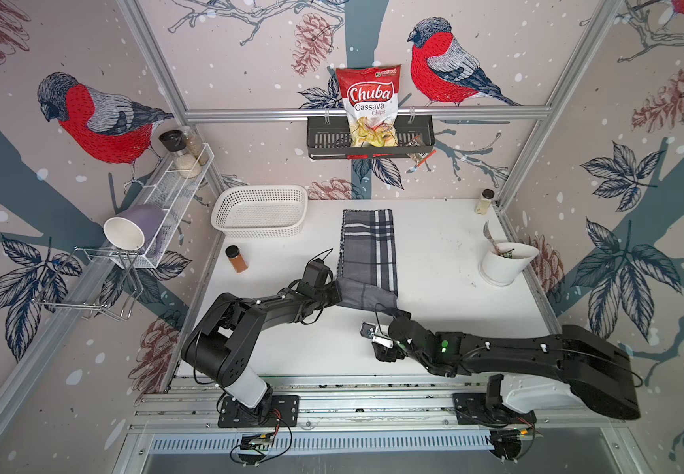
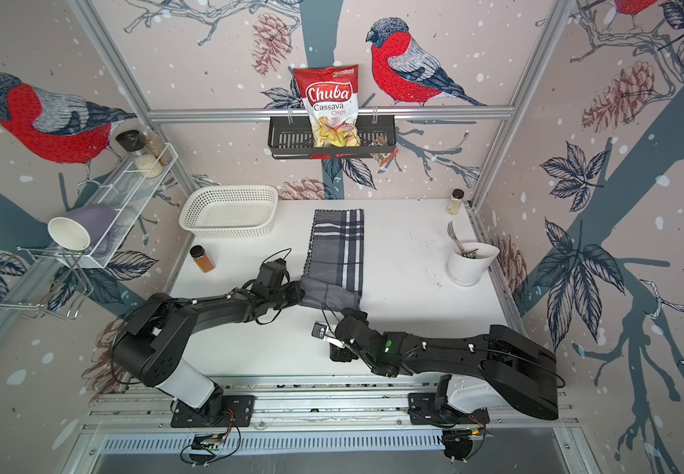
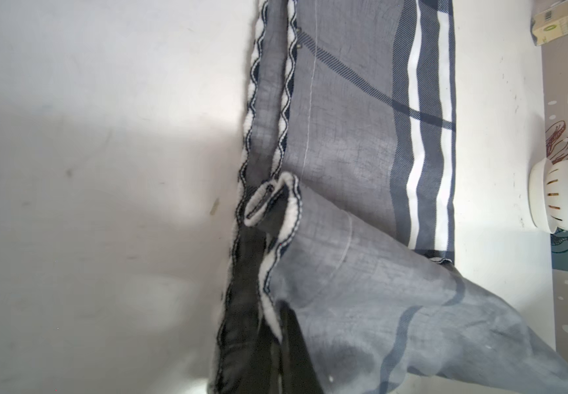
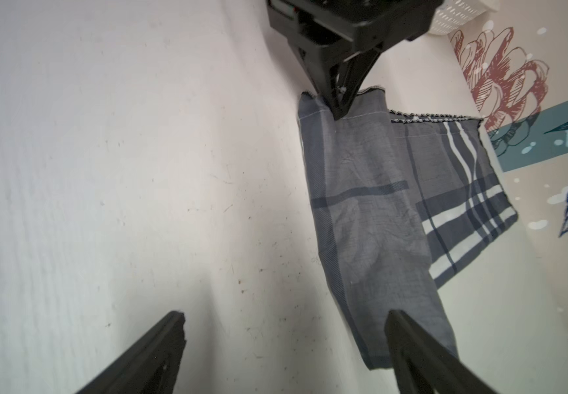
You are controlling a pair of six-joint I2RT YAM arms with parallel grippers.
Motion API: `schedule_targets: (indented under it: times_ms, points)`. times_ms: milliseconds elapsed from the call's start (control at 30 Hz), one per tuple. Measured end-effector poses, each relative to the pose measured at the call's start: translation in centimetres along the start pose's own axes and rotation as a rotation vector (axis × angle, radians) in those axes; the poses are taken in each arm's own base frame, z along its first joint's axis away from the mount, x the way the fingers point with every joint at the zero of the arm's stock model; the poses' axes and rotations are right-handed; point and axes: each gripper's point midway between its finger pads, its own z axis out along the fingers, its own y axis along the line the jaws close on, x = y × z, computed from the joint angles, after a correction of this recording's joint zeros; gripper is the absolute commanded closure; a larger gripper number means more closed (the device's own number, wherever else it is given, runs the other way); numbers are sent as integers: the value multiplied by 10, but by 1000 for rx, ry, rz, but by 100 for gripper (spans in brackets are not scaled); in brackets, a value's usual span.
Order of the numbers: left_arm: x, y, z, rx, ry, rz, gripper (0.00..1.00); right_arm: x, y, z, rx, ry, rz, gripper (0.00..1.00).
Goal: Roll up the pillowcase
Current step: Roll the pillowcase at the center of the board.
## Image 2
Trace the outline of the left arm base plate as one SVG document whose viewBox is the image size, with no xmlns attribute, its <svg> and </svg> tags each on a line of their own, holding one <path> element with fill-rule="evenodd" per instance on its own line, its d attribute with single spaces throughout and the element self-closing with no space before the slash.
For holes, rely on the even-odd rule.
<svg viewBox="0 0 684 474">
<path fill-rule="evenodd" d="M 174 429 L 247 428 L 252 419 L 256 397 L 252 395 L 215 395 L 195 409 L 176 401 L 170 426 Z"/>
</svg>

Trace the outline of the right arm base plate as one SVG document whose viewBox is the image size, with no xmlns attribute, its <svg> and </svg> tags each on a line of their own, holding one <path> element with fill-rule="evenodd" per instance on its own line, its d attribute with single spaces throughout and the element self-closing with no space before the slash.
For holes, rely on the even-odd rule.
<svg viewBox="0 0 684 474">
<path fill-rule="evenodd" d="M 414 426 L 450 429 L 460 425 L 485 426 L 490 423 L 486 408 L 464 413 L 445 401 L 437 401 L 436 393 L 409 393 L 406 413 Z"/>
</svg>

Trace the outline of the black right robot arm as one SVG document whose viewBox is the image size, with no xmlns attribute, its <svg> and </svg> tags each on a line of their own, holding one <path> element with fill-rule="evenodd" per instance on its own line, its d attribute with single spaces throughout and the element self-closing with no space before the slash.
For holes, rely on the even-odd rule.
<svg viewBox="0 0 684 474">
<path fill-rule="evenodd" d="M 506 326 L 492 325 L 487 334 L 467 338 L 425 338 L 379 333 L 369 327 L 367 313 L 346 309 L 328 341 L 336 363 L 359 359 L 372 373 L 390 378 L 425 372 L 473 377 L 524 415 L 559 417 L 554 353 Z"/>
</svg>

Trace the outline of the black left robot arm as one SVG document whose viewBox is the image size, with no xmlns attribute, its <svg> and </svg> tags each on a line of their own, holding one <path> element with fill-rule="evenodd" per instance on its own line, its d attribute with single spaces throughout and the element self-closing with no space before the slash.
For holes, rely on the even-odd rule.
<svg viewBox="0 0 684 474">
<path fill-rule="evenodd" d="M 156 293 L 148 298 L 116 337 L 112 369 L 124 369 L 147 387 L 156 388 L 196 412 L 220 414 L 222 390 L 185 361 L 191 335 L 217 326 L 258 322 L 270 311 L 298 305 L 304 291 L 292 280 L 286 261 L 261 265 L 257 278 L 223 295 L 175 298 Z"/>
</svg>

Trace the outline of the grey plaid pillowcase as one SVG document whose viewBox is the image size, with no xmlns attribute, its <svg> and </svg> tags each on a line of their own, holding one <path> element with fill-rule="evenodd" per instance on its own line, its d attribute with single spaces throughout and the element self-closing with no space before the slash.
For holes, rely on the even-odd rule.
<svg viewBox="0 0 684 474">
<path fill-rule="evenodd" d="M 363 296 L 365 212 L 318 209 L 300 278 L 304 307 L 359 310 Z"/>
</svg>

